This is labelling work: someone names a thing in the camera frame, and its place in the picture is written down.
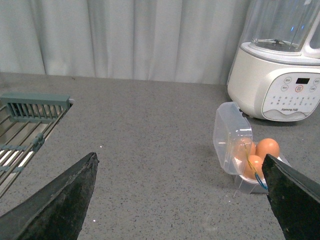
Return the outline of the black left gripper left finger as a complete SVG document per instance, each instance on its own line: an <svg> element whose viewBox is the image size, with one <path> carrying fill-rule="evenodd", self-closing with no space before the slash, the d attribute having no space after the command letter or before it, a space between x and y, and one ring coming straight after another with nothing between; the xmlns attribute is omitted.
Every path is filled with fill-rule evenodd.
<svg viewBox="0 0 320 240"><path fill-rule="evenodd" d="M91 152L0 217L2 240L76 240L96 183Z"/></svg>

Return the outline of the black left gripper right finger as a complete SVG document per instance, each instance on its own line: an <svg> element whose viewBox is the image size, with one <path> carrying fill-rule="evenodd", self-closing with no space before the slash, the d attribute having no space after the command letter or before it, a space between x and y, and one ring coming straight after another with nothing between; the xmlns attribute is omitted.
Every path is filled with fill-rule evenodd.
<svg viewBox="0 0 320 240"><path fill-rule="evenodd" d="M274 216L287 240L320 238L320 184L267 154L262 164Z"/></svg>

